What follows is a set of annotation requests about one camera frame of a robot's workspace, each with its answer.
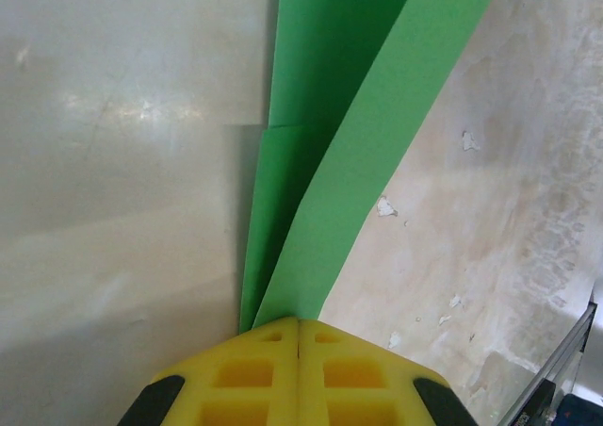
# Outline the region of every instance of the green paper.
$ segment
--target green paper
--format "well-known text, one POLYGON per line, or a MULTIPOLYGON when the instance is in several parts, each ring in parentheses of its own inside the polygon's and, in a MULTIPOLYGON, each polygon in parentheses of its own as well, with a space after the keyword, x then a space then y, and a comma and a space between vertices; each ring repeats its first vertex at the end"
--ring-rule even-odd
POLYGON ((327 145, 324 130, 315 126, 274 128, 262 136, 241 294, 241 332, 253 326, 295 211, 327 145))
POLYGON ((269 127, 334 133, 405 1, 279 0, 269 127))
POLYGON ((262 142, 240 332, 252 327, 302 195, 405 1, 279 2, 269 128, 299 129, 262 142))
POLYGON ((489 1, 407 0, 303 195, 254 326, 318 316, 489 1))

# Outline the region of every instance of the white surface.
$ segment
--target white surface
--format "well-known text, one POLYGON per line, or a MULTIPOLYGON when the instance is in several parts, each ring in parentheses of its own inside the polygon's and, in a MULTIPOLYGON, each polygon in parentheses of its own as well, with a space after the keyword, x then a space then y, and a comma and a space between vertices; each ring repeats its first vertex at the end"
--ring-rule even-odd
POLYGON ((0 424, 116 424, 236 331, 269 0, 0 0, 0 424))

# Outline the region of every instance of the white paint chip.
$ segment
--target white paint chip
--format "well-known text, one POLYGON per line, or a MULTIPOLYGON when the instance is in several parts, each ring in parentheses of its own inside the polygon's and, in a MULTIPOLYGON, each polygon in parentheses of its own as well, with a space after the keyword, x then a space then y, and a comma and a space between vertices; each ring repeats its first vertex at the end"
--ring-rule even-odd
POLYGON ((394 349, 402 342, 402 337, 398 332, 392 332, 389 336, 389 343, 387 343, 387 349, 394 349))
POLYGON ((397 216, 398 211, 394 209, 385 196, 382 196, 379 198, 379 202, 377 202, 377 214, 379 217, 397 216))
POLYGON ((29 45, 22 48, 18 53, 17 57, 15 57, 15 65, 17 68, 24 71, 27 69, 27 65, 29 61, 29 45))
POLYGON ((450 308, 454 308, 456 305, 460 305, 460 304, 461 304, 461 298, 459 296, 454 296, 452 299, 450 299, 448 306, 450 308))
POLYGON ((448 321, 452 319, 452 316, 443 316, 442 318, 440 318, 440 320, 438 321, 437 325, 440 326, 442 325, 444 322, 448 321))
POLYGON ((469 150, 479 151, 480 146, 473 138, 473 134, 468 131, 463 131, 463 151, 469 150))

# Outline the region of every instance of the black rubber corner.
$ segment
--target black rubber corner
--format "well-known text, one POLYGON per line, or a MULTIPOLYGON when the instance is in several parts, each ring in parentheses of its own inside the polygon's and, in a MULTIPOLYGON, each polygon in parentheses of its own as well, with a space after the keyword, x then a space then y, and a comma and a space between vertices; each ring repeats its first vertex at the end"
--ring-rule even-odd
POLYGON ((118 426, 160 426, 184 384, 184 377, 168 376, 145 386, 118 426))
POLYGON ((435 426, 478 426, 451 388, 425 378, 414 379, 413 384, 435 426))

